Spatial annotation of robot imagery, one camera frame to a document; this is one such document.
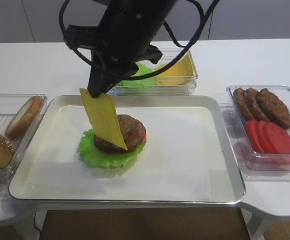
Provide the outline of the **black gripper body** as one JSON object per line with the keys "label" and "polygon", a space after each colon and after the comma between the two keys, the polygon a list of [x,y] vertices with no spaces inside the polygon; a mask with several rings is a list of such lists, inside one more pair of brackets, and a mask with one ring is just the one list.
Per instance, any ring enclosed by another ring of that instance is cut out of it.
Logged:
{"label": "black gripper body", "polygon": [[162,52],[151,45],[165,22],[163,4],[110,4],[99,25],[92,63],[114,75],[134,75],[136,63],[157,63]]}

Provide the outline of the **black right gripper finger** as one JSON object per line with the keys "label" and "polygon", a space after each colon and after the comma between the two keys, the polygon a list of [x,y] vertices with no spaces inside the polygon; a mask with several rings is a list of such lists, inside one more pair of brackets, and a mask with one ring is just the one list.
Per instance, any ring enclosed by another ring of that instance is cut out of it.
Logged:
{"label": "black right gripper finger", "polygon": [[107,71],[107,61],[100,53],[91,52],[91,62],[94,64],[91,67],[90,77],[87,90],[92,98],[97,98],[101,93],[109,91],[108,80],[110,77],[103,71]]}

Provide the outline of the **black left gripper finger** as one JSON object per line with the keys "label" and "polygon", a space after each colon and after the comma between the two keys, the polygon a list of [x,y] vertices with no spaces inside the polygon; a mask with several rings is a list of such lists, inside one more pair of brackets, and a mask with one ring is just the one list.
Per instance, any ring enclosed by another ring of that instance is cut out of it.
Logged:
{"label": "black left gripper finger", "polygon": [[116,77],[112,77],[108,74],[104,76],[104,93],[107,93],[112,87],[117,85],[122,80],[126,80],[127,78],[135,75],[138,69],[139,68],[135,63],[114,63],[108,65],[106,71]]}

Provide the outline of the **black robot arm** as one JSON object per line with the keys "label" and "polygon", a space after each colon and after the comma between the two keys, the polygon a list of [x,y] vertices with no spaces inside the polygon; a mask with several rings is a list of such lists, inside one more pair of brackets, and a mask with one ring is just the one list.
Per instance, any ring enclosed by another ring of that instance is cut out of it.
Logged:
{"label": "black robot arm", "polygon": [[175,5],[174,0],[112,0],[97,27],[88,31],[92,67],[88,91],[93,98],[106,93],[119,81],[134,75],[136,62],[156,64],[161,51],[151,45],[153,38]]}

